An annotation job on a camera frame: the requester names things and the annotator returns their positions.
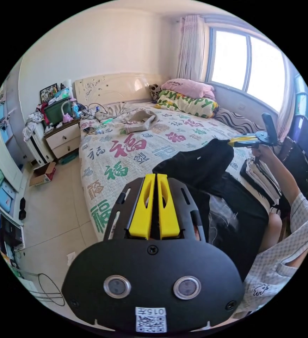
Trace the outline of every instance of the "leopard print pillow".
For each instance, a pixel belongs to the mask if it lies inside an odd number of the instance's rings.
[[[158,84],[150,84],[149,85],[149,92],[150,95],[153,99],[153,102],[156,103],[157,100],[159,99],[159,94],[161,93],[161,86],[159,86]]]

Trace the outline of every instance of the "bed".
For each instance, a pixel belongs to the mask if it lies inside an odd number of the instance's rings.
[[[90,218],[98,241],[103,240],[111,209],[126,183],[152,173],[152,169],[179,151],[204,146],[213,138],[229,139],[238,132],[214,118],[202,118],[179,111],[155,108],[148,85],[161,85],[167,80],[156,74],[124,73],[96,76],[75,82],[78,102],[94,108],[98,104],[113,106],[127,101],[127,108],[112,121],[97,119],[80,122],[79,157],[81,180]],[[150,108],[158,116],[148,131],[125,134],[122,123],[125,114]],[[99,134],[86,135],[88,126]],[[247,148],[235,148],[234,159],[226,171],[235,177],[269,212],[268,201],[244,178],[240,169],[251,156]]]

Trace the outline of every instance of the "ceiling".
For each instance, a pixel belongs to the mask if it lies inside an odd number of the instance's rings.
[[[227,14],[220,8],[194,0],[114,0],[98,5],[100,9],[141,10],[172,19],[188,14]]]

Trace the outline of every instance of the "person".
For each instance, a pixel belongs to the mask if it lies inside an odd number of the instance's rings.
[[[216,327],[239,320],[267,304],[293,277],[308,254],[308,200],[270,147],[260,145],[252,149],[252,154],[268,166],[291,206],[290,233],[282,234],[280,217],[270,214],[259,253],[245,279],[244,298],[232,317]]]

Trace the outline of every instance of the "tiled floor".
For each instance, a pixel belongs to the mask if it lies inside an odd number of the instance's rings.
[[[61,289],[68,270],[67,255],[79,254],[97,242],[87,211],[80,178],[79,158],[57,165],[53,180],[25,193],[27,216],[24,222],[26,248],[16,254],[24,271],[44,273]],[[37,279],[31,277],[38,291]],[[45,292],[57,292],[45,277],[41,279]],[[53,311],[83,323],[68,305],[43,302]]]

